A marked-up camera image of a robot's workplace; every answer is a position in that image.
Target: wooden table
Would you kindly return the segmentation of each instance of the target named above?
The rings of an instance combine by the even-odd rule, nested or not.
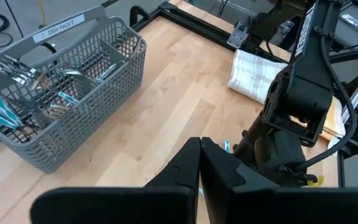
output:
[[[229,31],[232,25],[185,2],[182,9]],[[144,80],[64,165],[43,174],[0,144],[0,224],[28,223],[36,197],[61,186],[143,186],[192,136],[209,136],[222,144],[241,139],[262,105],[227,88],[233,52],[164,18],[141,32],[148,43]],[[288,53],[272,46],[276,55]],[[311,158],[326,150],[320,139]],[[308,169],[337,186],[336,158]],[[208,223],[200,197],[199,223]]]

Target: white cloth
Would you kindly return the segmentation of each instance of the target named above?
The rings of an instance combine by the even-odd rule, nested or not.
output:
[[[236,50],[228,87],[264,104],[270,84],[276,74],[285,68],[285,63],[271,62],[256,55]],[[333,98],[331,108],[324,123],[323,137],[343,137],[344,124],[341,119],[342,106],[338,99]]]

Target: dish rack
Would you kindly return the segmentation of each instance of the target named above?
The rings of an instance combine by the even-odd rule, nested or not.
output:
[[[44,27],[0,52],[0,59],[4,55],[20,58],[51,38],[89,21],[94,21],[94,26],[82,38],[32,65],[47,74],[50,86],[70,94],[78,103],[51,121],[4,100],[26,125],[18,129],[0,125],[0,141],[45,173],[57,170],[140,87],[147,44],[120,17],[107,17],[104,7],[98,6]],[[140,48],[131,54],[139,39]],[[110,71],[112,65],[125,59],[128,60],[118,69]],[[84,85],[79,76],[59,74],[59,70],[67,67],[83,71],[87,80],[107,78]],[[0,96],[13,100],[24,97],[48,105],[70,105],[50,91],[31,90],[2,74]]]

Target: folded towel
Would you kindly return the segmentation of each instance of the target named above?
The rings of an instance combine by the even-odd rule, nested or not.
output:
[[[234,54],[228,87],[264,104],[270,84],[276,74],[286,66],[285,63],[271,62],[237,50]],[[333,136],[341,138],[345,135],[346,131],[341,119],[341,112],[341,102],[333,97],[321,134],[323,138],[331,140]]]

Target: dish rack label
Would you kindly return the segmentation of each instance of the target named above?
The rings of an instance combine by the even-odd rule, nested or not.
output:
[[[34,39],[35,43],[38,43],[38,42],[43,41],[43,40],[45,40],[45,39],[47,39],[49,37],[52,37],[52,36],[54,36],[56,34],[59,34],[59,33],[65,31],[67,29],[70,29],[73,26],[78,25],[78,24],[80,24],[80,23],[82,23],[84,21],[85,21],[85,16],[84,16],[84,14],[81,14],[81,15],[79,15],[77,17],[74,17],[74,18],[69,19],[69,20],[67,20],[65,22],[57,24],[57,25],[55,25],[55,26],[53,26],[53,27],[51,27],[51,28],[49,28],[49,29],[47,29],[45,31],[42,31],[42,32],[40,32],[38,34],[35,34],[35,35],[32,36],[32,38]]]

